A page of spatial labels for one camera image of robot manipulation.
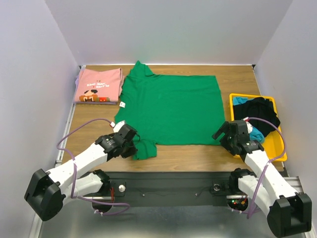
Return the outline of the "green t-shirt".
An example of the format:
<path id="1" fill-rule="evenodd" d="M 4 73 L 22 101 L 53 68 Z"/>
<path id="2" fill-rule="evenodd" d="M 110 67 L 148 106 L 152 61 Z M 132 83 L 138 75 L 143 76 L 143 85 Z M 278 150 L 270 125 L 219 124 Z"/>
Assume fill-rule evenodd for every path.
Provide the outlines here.
<path id="1" fill-rule="evenodd" d="M 126 76 L 115 121 L 125 120 L 145 141 L 146 159 L 158 145 L 220 144 L 212 135 L 225 122 L 221 91 L 214 75 L 155 74 L 139 61 Z"/>

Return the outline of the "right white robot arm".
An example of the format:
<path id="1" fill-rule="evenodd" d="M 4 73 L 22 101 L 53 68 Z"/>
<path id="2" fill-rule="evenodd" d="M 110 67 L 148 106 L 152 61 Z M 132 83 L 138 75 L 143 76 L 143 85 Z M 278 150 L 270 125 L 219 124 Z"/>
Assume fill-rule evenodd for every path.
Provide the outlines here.
<path id="1" fill-rule="evenodd" d="M 312 201 L 298 192 L 278 172 L 264 147 L 251 140 L 249 119 L 225 121 L 213 134 L 232 155 L 238 155 L 250 167 L 231 172 L 228 188 L 233 193 L 244 193 L 251 201 L 248 216 L 259 208 L 266 216 L 271 232 L 283 238 L 312 229 Z"/>

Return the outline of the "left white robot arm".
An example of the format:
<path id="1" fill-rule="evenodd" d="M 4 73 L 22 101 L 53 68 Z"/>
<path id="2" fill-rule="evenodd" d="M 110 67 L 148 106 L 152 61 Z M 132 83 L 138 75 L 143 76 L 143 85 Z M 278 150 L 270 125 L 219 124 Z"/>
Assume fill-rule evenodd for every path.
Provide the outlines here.
<path id="1" fill-rule="evenodd" d="M 136 154 L 133 139 L 137 135 L 136 129 L 122 121 L 114 126 L 113 133 L 100 136 L 66 163 L 48 171 L 35 171 L 25 201 L 42 221 L 48 221 L 73 199 L 86 200 L 85 195 L 93 193 L 114 196 L 110 177 L 102 170 L 90 172 L 90 169 L 118 156 L 127 158 Z"/>

